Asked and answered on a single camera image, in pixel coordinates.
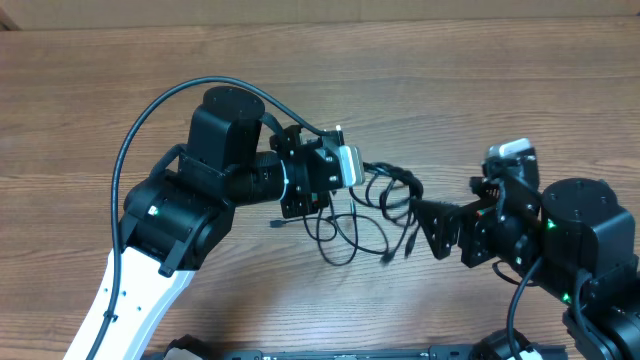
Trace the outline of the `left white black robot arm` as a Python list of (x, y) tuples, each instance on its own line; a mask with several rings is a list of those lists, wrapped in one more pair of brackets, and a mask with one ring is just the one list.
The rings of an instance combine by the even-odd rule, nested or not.
[(315, 214), (332, 191), (364, 180), (357, 148), (340, 129), (302, 138), (281, 126), (266, 94), (248, 86), (207, 90), (188, 139), (133, 187), (116, 220), (117, 246), (67, 350), (70, 359), (138, 359), (240, 206), (276, 201), (284, 217)]

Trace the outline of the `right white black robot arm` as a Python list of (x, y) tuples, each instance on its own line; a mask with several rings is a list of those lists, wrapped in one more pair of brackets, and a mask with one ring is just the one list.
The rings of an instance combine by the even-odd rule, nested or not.
[(603, 181), (569, 178), (539, 192), (513, 175), (474, 177), (464, 206), (414, 200), (411, 207), (437, 259), (453, 246), (469, 268), (492, 259), (567, 308), (563, 323), (587, 359), (639, 356), (636, 222)]

